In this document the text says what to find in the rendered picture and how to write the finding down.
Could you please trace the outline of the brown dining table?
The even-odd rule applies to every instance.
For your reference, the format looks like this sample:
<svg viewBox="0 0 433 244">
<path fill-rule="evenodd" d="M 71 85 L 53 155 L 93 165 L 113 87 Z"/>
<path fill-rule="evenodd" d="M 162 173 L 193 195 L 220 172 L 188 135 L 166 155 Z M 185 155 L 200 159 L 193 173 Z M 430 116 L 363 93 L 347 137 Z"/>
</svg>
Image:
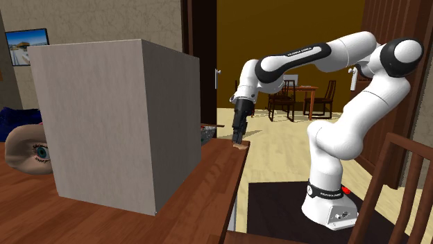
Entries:
<svg viewBox="0 0 433 244">
<path fill-rule="evenodd" d="M 313 108 L 315 104 L 316 98 L 316 90 L 317 87 L 313 86 L 288 86 L 285 88 L 288 92 L 302 92 L 304 93 L 303 97 L 303 108 L 305 108 L 306 116 L 311 121 L 313 119 Z"/>
</svg>

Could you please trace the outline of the dark brown door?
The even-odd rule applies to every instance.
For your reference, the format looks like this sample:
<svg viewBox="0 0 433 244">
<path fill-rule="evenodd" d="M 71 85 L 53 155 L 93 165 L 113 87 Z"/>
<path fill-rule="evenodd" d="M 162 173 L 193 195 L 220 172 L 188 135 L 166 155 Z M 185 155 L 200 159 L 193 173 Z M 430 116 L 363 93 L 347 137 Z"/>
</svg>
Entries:
<svg viewBox="0 0 433 244">
<path fill-rule="evenodd" d="M 182 51 L 200 61 L 201 122 L 217 122 L 217 0 L 180 0 Z"/>
</svg>

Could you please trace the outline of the framed wall picture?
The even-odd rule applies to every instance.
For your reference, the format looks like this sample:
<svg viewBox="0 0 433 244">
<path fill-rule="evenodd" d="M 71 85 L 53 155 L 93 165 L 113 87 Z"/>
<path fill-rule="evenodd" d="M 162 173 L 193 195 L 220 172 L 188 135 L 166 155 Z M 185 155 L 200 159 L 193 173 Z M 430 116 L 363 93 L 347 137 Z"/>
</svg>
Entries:
<svg viewBox="0 0 433 244">
<path fill-rule="evenodd" d="M 10 59 L 14 67 L 30 66 L 28 47 L 49 45 L 46 28 L 5 32 Z"/>
</svg>

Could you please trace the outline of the grey patterned bowl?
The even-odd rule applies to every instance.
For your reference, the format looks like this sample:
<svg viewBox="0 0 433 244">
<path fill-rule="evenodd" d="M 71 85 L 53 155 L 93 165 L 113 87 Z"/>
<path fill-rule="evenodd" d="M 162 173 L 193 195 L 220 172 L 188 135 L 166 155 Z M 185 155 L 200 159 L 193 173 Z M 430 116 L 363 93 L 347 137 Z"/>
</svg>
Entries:
<svg viewBox="0 0 433 244">
<path fill-rule="evenodd" d="M 217 128 L 223 128 L 224 125 L 201 124 L 201 145 L 204 146 L 215 135 Z"/>
</svg>

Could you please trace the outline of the brown wooden slatted chair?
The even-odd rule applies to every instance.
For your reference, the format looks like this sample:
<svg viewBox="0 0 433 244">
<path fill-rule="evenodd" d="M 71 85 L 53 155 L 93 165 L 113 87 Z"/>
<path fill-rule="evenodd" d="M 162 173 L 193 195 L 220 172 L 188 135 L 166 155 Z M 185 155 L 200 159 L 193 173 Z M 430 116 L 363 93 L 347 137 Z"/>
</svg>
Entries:
<svg viewBox="0 0 433 244">
<path fill-rule="evenodd" d="M 364 242 L 364 236 L 381 194 L 387 170 L 391 165 L 391 149 L 394 146 L 411 151 L 412 157 L 400 212 L 388 244 L 400 244 L 401 242 L 414 203 L 423 160 L 428 159 L 430 165 L 427 170 L 425 185 L 416 212 L 414 226 L 407 241 L 407 244 L 421 244 L 433 208 L 433 148 L 391 132 L 386 135 L 371 183 L 348 244 L 363 244 Z"/>
</svg>

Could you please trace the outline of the large grey box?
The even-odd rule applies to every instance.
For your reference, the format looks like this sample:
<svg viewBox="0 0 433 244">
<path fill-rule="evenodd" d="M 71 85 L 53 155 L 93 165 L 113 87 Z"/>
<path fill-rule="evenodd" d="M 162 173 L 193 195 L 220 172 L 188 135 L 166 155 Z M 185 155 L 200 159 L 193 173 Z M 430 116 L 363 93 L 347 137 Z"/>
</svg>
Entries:
<svg viewBox="0 0 433 244">
<path fill-rule="evenodd" d="M 28 54 L 58 194 L 161 210 L 201 160 L 198 58 L 146 40 Z"/>
</svg>

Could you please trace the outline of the dark wooden dining chair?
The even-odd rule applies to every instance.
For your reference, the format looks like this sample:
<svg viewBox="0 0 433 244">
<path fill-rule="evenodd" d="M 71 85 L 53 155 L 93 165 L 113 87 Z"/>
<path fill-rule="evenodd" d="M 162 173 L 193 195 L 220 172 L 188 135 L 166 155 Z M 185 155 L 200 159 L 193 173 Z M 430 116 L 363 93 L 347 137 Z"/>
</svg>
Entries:
<svg viewBox="0 0 433 244">
<path fill-rule="evenodd" d="M 314 103 L 322 104 L 323 111 L 320 114 L 312 114 L 313 119 L 331 119 L 332 118 L 332 103 L 336 91 L 336 80 L 328 82 L 327 91 L 324 97 L 314 99 Z M 329 116 L 325 116 L 326 105 L 329 105 Z"/>
<path fill-rule="evenodd" d="M 282 89 L 276 94 L 269 95 L 268 117 L 270 121 L 273 121 L 275 107 L 279 105 L 282 109 L 286 108 L 287 118 L 294 122 L 294 110 L 296 104 L 296 86 L 294 80 L 284 80 Z"/>
</svg>

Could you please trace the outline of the dark robot stand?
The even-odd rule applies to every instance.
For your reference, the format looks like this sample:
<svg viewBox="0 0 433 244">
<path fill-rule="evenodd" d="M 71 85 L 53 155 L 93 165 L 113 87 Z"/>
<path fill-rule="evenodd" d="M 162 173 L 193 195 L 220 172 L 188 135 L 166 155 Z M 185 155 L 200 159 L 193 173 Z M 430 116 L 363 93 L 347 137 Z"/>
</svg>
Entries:
<svg viewBox="0 0 433 244">
<path fill-rule="evenodd" d="M 306 182 L 248 185 L 247 232 L 306 244 L 348 244 L 351 228 L 333 231 L 302 213 Z"/>
</svg>

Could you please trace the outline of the pink eye-shaped figure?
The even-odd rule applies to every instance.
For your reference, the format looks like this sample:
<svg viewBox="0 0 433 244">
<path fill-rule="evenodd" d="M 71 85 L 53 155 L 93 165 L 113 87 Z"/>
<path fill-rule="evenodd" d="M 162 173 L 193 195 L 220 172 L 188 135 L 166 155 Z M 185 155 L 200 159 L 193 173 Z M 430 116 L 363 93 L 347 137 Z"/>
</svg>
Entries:
<svg viewBox="0 0 433 244">
<path fill-rule="evenodd" d="M 21 125 L 12 130 L 5 142 L 5 161 L 9 167 L 23 173 L 52 174 L 43 124 Z"/>
</svg>

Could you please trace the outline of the blue cushion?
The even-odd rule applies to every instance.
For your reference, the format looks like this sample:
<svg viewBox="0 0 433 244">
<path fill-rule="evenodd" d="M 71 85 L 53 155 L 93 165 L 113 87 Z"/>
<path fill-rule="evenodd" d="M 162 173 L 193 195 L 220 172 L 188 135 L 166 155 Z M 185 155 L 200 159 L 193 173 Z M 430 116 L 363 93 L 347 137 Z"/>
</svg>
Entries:
<svg viewBox="0 0 433 244">
<path fill-rule="evenodd" d="M 4 107 L 0 111 L 0 142 L 5 142 L 7 136 L 16 127 L 41 122 L 42 116 L 39 109 L 14 110 Z"/>
</svg>

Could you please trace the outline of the brown panelled door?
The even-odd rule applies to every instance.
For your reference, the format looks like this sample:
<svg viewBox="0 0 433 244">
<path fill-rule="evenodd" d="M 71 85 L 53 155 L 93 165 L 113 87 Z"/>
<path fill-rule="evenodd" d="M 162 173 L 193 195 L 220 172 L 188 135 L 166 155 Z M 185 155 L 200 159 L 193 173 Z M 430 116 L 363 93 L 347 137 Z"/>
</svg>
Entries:
<svg viewBox="0 0 433 244">
<path fill-rule="evenodd" d="M 365 0 L 362 30 L 374 34 L 380 44 L 398 37 L 411 37 L 424 46 L 420 63 L 407 76 L 410 92 L 366 133 L 364 149 L 355 159 L 372 174 L 386 134 L 393 132 L 406 138 L 411 134 L 432 50 L 433 0 Z"/>
</svg>

